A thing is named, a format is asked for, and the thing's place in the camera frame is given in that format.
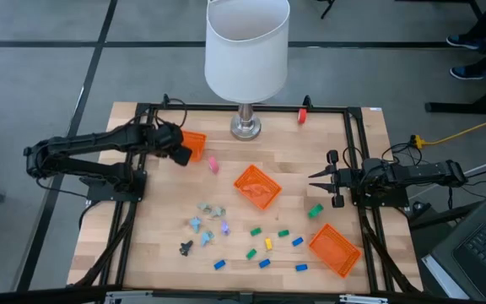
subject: person's shoe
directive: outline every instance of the person's shoe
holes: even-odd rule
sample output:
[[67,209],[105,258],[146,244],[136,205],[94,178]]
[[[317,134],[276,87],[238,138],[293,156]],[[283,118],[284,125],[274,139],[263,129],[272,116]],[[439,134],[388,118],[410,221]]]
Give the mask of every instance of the person's shoe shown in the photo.
[[449,73],[451,74],[451,76],[460,80],[480,80],[486,77],[486,72],[467,73],[466,68],[464,67],[452,68],[449,70]]
[[445,39],[445,42],[450,46],[462,46],[470,50],[479,50],[484,47],[484,43],[480,39],[467,40],[460,35],[451,35]]

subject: orange tray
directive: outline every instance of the orange tray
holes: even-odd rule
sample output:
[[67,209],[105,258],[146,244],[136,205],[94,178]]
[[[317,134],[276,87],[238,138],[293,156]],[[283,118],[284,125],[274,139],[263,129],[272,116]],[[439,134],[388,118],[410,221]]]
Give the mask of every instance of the orange tray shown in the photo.
[[200,161],[202,159],[203,147],[206,145],[208,136],[203,133],[183,131],[183,146],[192,150],[190,161]]
[[309,243],[310,250],[344,279],[361,256],[356,246],[335,228],[325,224]]
[[234,186],[262,210],[267,209],[283,190],[271,177],[254,165],[250,165],[241,174],[234,182]]

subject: metal lamp base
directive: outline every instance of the metal lamp base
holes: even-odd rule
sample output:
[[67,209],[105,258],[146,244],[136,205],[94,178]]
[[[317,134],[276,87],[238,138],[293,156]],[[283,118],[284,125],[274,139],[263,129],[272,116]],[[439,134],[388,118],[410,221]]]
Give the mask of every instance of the metal lamp base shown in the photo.
[[262,123],[260,118],[254,115],[252,105],[240,105],[238,113],[232,118],[230,131],[235,138],[248,141],[253,140],[260,134]]

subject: wooden table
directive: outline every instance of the wooden table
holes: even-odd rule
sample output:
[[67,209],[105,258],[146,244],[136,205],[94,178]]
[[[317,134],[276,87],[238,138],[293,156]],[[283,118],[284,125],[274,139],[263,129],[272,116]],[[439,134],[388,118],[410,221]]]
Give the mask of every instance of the wooden table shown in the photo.
[[[116,102],[108,129],[133,117],[136,103]],[[380,157],[390,144],[380,109],[362,109],[371,157]],[[162,111],[163,119],[179,122],[182,111]],[[364,253],[357,209],[343,191],[346,207],[333,209],[325,191],[308,186],[310,174],[326,166],[326,152],[347,147],[343,116],[331,113],[310,113],[307,122],[299,125],[296,113],[260,112],[262,133],[251,142],[241,142],[230,134],[231,111],[189,111],[184,129],[206,133],[208,141],[198,163],[187,167],[172,160],[159,160],[149,155],[147,190],[138,211],[132,232],[124,287],[174,290],[259,290],[293,292],[369,292],[362,255],[347,279],[331,271],[309,250],[308,242],[325,224],[330,223]],[[353,123],[355,142],[357,127]],[[206,159],[214,155],[220,171],[214,175]],[[125,155],[115,151],[100,154],[100,162],[123,162]],[[243,197],[233,186],[235,179],[250,165],[265,171],[283,191],[263,211]],[[339,167],[346,165],[342,160]],[[326,182],[327,177],[313,182]],[[199,203],[222,206],[231,229],[221,234],[220,220],[209,219],[197,208]],[[309,220],[306,213],[316,204],[325,209],[318,218]],[[105,249],[114,203],[102,203],[84,218],[68,282],[79,280]],[[408,223],[402,214],[391,208],[381,209],[386,244],[393,260],[413,285],[422,288]],[[215,238],[200,247],[200,235],[188,225],[189,219],[203,219],[201,231],[211,230]],[[250,230],[261,227],[263,233],[251,236]],[[277,236],[288,229],[290,235]],[[302,236],[298,247],[291,242]],[[266,252],[264,239],[270,237],[273,250]],[[194,241],[188,257],[179,253],[180,243]],[[251,260],[246,254],[255,248]],[[265,269],[258,267],[264,258],[271,260]],[[220,259],[226,266],[215,270]],[[117,252],[112,259],[109,282],[115,278]],[[294,266],[307,263],[309,269],[296,272]],[[380,259],[375,254],[376,273],[383,289]]]

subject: green cube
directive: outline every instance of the green cube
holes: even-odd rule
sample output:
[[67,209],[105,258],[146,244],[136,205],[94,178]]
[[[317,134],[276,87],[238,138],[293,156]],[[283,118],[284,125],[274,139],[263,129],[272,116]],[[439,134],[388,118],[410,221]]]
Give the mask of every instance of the green cube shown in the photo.
[[262,229],[260,227],[251,230],[251,236],[255,236],[255,235],[260,234],[260,233],[262,233]]
[[287,230],[278,232],[279,237],[287,236],[288,234],[290,234],[290,231],[287,231]]
[[312,207],[312,209],[309,211],[309,217],[311,219],[317,217],[322,210],[324,210],[324,207],[321,204],[317,204],[316,206]]
[[249,253],[246,254],[246,259],[251,259],[252,257],[254,257],[255,254],[257,254],[256,250],[250,250]]

